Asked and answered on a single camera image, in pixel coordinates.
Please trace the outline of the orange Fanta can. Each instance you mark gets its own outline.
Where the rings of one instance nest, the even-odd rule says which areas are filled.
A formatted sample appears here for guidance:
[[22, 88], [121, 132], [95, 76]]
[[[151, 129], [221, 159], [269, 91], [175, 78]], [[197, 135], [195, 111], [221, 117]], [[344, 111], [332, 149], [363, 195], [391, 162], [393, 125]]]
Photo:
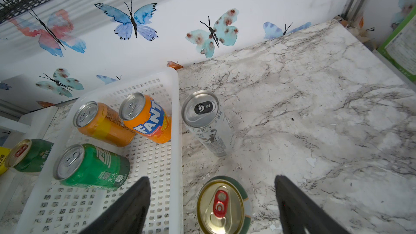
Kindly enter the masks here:
[[149, 95], [133, 93], [119, 108], [125, 126], [149, 140], [164, 144], [171, 140], [170, 115]]

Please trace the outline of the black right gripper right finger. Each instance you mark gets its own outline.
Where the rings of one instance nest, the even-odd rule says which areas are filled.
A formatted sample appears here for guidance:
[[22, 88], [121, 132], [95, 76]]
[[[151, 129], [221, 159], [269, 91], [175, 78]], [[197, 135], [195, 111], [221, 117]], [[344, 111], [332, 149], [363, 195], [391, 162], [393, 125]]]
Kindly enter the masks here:
[[288, 177], [275, 178], [279, 218], [285, 234], [347, 234], [348, 231], [325, 213]]

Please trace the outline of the green soda can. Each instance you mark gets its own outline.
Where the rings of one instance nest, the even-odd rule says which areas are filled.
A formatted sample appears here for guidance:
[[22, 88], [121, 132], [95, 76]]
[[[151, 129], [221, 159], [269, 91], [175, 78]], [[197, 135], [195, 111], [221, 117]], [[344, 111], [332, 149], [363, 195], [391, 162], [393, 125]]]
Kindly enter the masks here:
[[62, 185], [117, 190], [128, 179], [129, 160], [92, 144], [68, 147], [54, 164], [53, 177]]

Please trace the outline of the green gold-top beer can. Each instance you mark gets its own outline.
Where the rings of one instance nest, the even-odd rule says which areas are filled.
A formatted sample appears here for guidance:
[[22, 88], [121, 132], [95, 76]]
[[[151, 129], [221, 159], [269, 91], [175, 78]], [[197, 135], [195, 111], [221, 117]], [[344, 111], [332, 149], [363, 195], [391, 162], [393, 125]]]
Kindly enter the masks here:
[[4, 165], [22, 173], [40, 173], [53, 145], [43, 139], [24, 139], [11, 149]]

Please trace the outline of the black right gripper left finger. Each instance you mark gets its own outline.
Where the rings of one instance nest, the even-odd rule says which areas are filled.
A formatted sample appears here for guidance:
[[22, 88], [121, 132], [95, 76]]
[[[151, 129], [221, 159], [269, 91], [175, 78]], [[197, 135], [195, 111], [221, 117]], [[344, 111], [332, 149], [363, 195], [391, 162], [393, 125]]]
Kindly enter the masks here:
[[151, 184], [141, 177], [82, 234], [140, 234], [151, 203]]

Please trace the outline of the green white beer can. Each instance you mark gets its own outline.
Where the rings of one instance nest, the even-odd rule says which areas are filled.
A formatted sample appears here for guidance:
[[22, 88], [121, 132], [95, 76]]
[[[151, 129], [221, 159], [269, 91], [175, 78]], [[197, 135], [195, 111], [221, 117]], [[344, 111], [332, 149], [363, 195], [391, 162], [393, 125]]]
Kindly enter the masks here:
[[203, 234], [247, 234], [252, 217], [249, 196], [237, 180], [214, 177], [198, 194], [196, 217]]

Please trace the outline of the orange soda can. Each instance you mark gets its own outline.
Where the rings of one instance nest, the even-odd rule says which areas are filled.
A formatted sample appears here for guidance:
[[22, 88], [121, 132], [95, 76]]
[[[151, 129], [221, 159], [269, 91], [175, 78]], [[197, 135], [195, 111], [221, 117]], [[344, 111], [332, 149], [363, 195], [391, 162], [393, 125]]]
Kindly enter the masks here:
[[136, 135], [124, 125], [117, 111], [101, 102], [83, 104], [73, 124], [80, 133], [117, 147], [129, 145]]

